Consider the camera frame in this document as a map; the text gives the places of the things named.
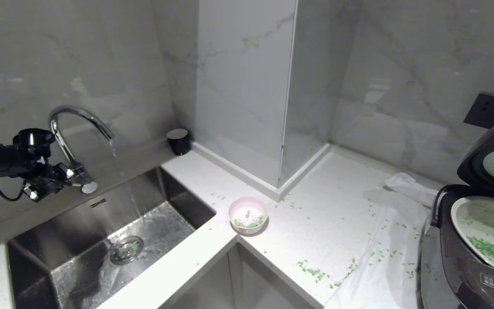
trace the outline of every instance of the white countertop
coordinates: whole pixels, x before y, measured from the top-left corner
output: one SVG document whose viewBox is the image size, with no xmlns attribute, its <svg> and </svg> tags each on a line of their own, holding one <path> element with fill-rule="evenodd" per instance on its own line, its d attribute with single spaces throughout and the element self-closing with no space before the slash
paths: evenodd
<svg viewBox="0 0 494 309">
<path fill-rule="evenodd" d="M 143 300 L 135 303 L 138 309 L 172 303 L 194 283 L 192 277 L 202 276 L 238 242 L 311 305 L 323 308 L 336 289 L 335 282 L 350 271 L 352 259 L 363 254 L 377 224 L 382 208 L 364 196 L 381 190 L 382 182 L 398 172 L 351 152 L 337 148 L 334 152 L 325 155 L 280 203 L 195 152 L 164 164 L 167 172 L 217 214 L 100 309 L 128 307 L 133 299 Z M 238 236 L 228 221 L 228 206 L 245 196 L 259 198 L 269 209 L 268 225 L 257 236 Z M 325 276 L 317 280 L 306 270 L 320 270 Z M 4 244 L 0 244 L 0 309 L 12 309 Z"/>
</svg>

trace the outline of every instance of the black cable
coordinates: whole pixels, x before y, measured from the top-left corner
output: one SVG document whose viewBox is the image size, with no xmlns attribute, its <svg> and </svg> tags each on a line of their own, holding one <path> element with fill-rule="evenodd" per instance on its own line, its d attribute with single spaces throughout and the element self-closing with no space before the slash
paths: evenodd
<svg viewBox="0 0 494 309">
<path fill-rule="evenodd" d="M 18 196 L 16 198 L 9 198 L 7 197 L 0 189 L 0 196 L 4 199 L 6 199 L 7 201 L 9 202 L 15 202 L 15 201 L 18 201 L 21 197 L 22 197 L 22 194 L 24 193 L 24 187 L 26 186 L 26 180 L 24 180 L 22 182 L 22 187 L 20 188 L 20 193 L 18 194 Z"/>
</svg>

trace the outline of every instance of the small bowl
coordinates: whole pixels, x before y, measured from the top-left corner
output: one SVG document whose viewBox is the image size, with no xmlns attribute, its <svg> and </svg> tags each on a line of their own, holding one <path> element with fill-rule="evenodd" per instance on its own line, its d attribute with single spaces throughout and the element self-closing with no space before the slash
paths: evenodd
<svg viewBox="0 0 494 309">
<path fill-rule="evenodd" d="M 262 216 L 262 220 L 257 220 L 255 217 L 250 218 L 250 221 L 247 219 L 245 223 L 240 222 L 235 222 L 234 218 L 238 215 L 237 213 L 245 213 L 245 209 L 255 209 L 260 212 L 259 216 Z M 232 224 L 232 227 L 234 227 L 234 230 L 236 230 L 239 233 L 242 233 L 243 235 L 253 235 L 254 233 L 257 233 L 262 229 L 264 224 L 266 223 L 266 220 L 268 219 L 268 209 L 266 208 L 266 205 L 259 200 L 258 198 L 254 197 L 242 197 L 233 202 L 230 205 L 230 209 L 228 210 L 228 217 L 230 219 L 230 223 Z M 254 227 L 249 227 L 251 224 L 257 224 Z"/>
</svg>

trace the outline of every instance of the chrome faucet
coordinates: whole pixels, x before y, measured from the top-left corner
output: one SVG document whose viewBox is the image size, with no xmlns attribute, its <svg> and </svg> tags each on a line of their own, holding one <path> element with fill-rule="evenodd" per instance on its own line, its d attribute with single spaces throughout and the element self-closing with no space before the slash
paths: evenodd
<svg viewBox="0 0 494 309">
<path fill-rule="evenodd" d="M 96 129 L 98 129 L 98 131 L 100 131 L 100 133 L 102 133 L 108 141 L 114 137 L 114 134 L 110 131 L 110 129 L 108 129 L 108 126 L 106 126 L 104 122 L 81 107 L 62 105 L 53 109 L 53 111 L 49 114 L 49 129 L 55 135 L 58 145 L 60 145 L 62 152 L 70 162 L 70 170 L 74 172 L 74 178 L 72 180 L 73 186 L 80 186 L 83 193 L 90 194 L 98 188 L 98 184 L 94 182 L 93 178 L 89 175 L 83 164 L 77 162 L 70 146 L 68 146 L 62 136 L 62 132 L 58 127 L 57 118 L 63 113 L 70 113 L 85 118 L 87 121 L 92 123 L 92 125 L 94 125 L 94 127 L 96 127 Z"/>
</svg>

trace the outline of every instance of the running water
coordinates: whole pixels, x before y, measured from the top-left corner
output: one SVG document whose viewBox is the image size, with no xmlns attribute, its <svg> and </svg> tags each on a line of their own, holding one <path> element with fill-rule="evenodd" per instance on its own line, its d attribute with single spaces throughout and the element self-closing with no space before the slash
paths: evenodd
<svg viewBox="0 0 494 309">
<path fill-rule="evenodd" d="M 116 159 L 116 161 L 117 161 L 117 150 L 114 147 L 113 139 L 110 139 L 109 142 L 110 142 L 112 155 L 114 155 L 114 159 Z M 124 172 L 123 168 L 120 168 L 118 166 L 117 162 L 115 162 L 115 165 L 118 167 L 118 169 L 120 171 L 121 179 L 123 180 L 123 183 L 125 184 L 125 188 L 127 188 L 127 192 L 129 193 L 129 197 L 131 198 L 131 203 L 132 203 L 132 206 L 135 208 L 135 211 L 137 213 L 137 217 L 141 218 L 142 223 L 144 223 L 144 217 L 141 214 L 141 212 L 139 211 L 139 206 L 137 206 L 137 202 L 135 201 L 135 196 L 133 195 L 133 192 L 131 191 L 131 186 L 129 185 L 129 181 L 125 178 L 125 172 Z"/>
</svg>

